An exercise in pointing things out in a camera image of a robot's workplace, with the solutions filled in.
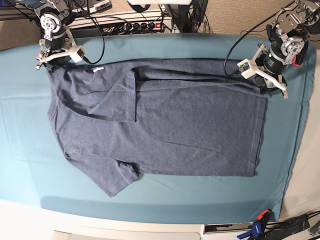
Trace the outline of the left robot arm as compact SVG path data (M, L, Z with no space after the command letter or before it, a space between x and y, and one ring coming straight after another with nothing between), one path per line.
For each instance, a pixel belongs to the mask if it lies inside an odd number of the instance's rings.
M259 43L249 70L254 76L260 94L280 90L288 98L283 72L288 66L300 67L307 55L309 39L320 34L320 2L295 0L276 15L266 27L270 46Z

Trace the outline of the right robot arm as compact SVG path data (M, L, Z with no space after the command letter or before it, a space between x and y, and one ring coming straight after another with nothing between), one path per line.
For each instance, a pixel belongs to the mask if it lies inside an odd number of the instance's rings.
M22 4L32 10L39 19L43 38L39 40L40 51L36 55L36 69L53 68L59 61L69 57L74 63L84 59L86 50L76 44L68 27L76 13L63 0L23 0Z

